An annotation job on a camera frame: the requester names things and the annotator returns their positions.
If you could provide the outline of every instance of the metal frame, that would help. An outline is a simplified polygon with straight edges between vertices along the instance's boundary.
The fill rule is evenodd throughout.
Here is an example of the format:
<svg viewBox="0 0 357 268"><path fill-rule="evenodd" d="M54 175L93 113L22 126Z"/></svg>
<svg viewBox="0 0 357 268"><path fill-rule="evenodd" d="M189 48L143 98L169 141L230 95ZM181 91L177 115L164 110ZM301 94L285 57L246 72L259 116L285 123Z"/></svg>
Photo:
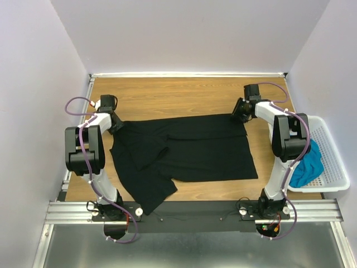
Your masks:
<svg viewBox="0 0 357 268"><path fill-rule="evenodd" d="M345 233L342 229L342 225L340 222L331 222L331 227L332 231L335 236L335 240L337 243L337 246L339 248L340 254L342 261L345 265L346 268L356 268L356 262L353 257L353 253L350 247L350 244L348 243L348 240L345 236Z"/></svg>
<svg viewBox="0 0 357 268"><path fill-rule="evenodd" d="M139 72L139 73L109 73L92 74L88 85L87 98L90 98L93 90L95 78L135 78L135 77L283 77L283 73L212 73L212 72ZM83 106L83 113L88 107L87 102ZM68 190L71 172L65 173L61 192ZM297 209L298 222L330 222L337 246L345 267L357 267L353 258L348 241L343 233L341 222L343 221L339 206L336 200L294 200L294 206ZM292 222L294 218L293 210L290 205L290 220L283 222ZM256 221L256 223L267 223L271 221ZM50 202L44 228L42 230L40 243L38 244L37 254L33 268L41 268L45 264L46 255L49 250L52 233L56 224L106 224L105 222L92 222L91 213L86 210L86 202ZM126 224L126 222L110 222L110 224Z"/></svg>
<svg viewBox="0 0 357 268"><path fill-rule="evenodd" d="M239 72L212 72L212 71L139 71L122 73L92 74L92 78L109 77L285 77L284 73L239 73Z"/></svg>

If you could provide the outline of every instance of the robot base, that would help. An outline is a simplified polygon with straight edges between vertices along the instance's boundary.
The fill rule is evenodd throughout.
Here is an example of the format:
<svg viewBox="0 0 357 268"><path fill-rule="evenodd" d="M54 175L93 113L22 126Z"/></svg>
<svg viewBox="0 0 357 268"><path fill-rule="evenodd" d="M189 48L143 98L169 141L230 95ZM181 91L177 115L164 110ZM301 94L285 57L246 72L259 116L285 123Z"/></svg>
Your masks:
<svg viewBox="0 0 357 268"><path fill-rule="evenodd" d="M237 208L243 221L275 219L277 214L281 219L290 219L290 209L286 206L286 200L269 200L264 189L258 200L240 200L237 202Z"/></svg>

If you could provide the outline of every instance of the blue fabric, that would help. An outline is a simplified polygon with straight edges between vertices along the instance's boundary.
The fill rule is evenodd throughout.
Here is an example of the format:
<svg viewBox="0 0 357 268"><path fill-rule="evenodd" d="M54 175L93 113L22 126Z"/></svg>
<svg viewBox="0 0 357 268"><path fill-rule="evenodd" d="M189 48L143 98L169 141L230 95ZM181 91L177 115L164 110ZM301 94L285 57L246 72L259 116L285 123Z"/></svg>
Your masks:
<svg viewBox="0 0 357 268"><path fill-rule="evenodd" d="M310 141L311 150L306 154L295 168L289 185L294 188L302 187L315 180L324 171L321 162L321 152L314 140Z"/></svg>

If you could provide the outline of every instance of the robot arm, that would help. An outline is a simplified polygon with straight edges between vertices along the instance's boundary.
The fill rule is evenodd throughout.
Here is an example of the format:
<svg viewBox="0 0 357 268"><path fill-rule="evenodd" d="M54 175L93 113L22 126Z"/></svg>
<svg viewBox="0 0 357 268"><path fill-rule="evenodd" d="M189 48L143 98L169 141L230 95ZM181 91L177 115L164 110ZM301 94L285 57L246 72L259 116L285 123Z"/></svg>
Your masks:
<svg viewBox="0 0 357 268"><path fill-rule="evenodd" d="M123 126L123 122L115 114L115 97L112 95L102 95L95 104L97 112L89 120L77 127L69 127L65 130L66 146L66 166L68 170L73 171L77 176L81 176L89 182L88 167L84 161L84 156L79 149L79 128L85 125L83 129L83 140L88 148L86 154L92 167L92 182L96 189L111 202L122 205L122 199L117 189L111 184L107 173L104 170L105 154L102 140L102 134L108 130L115 132ZM97 203L108 205L108 202L97 196Z"/></svg>
<svg viewBox="0 0 357 268"><path fill-rule="evenodd" d="M308 126L307 115L297 114ZM295 161L304 150L307 133L305 127L296 118L284 110L274 107L271 101L262 99L257 84L244 87L244 98L239 98L231 115L233 120L246 123L253 118L265 120L272 130L272 151L274 153L274 166L270 180L263 189L258 200L260 215L275 214L285 205L285 196L293 172L284 177L288 169L295 169L299 161Z"/></svg>

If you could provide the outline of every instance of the plastic basket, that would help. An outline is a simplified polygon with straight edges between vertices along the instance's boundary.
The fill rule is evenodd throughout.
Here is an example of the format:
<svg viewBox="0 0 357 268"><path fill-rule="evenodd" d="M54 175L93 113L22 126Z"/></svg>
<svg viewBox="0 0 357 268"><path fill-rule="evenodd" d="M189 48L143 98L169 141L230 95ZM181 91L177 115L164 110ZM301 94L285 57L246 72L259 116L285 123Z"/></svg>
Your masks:
<svg viewBox="0 0 357 268"><path fill-rule="evenodd" d="M319 146L322 155L321 162L325 170L309 184L300 188L288 186L288 189L293 192L303 193L326 193L346 190L350 186L350 180L325 121L318 116L308 116L308 124L311 138ZM270 141L272 140L272 133L273 128L269 125Z"/></svg>

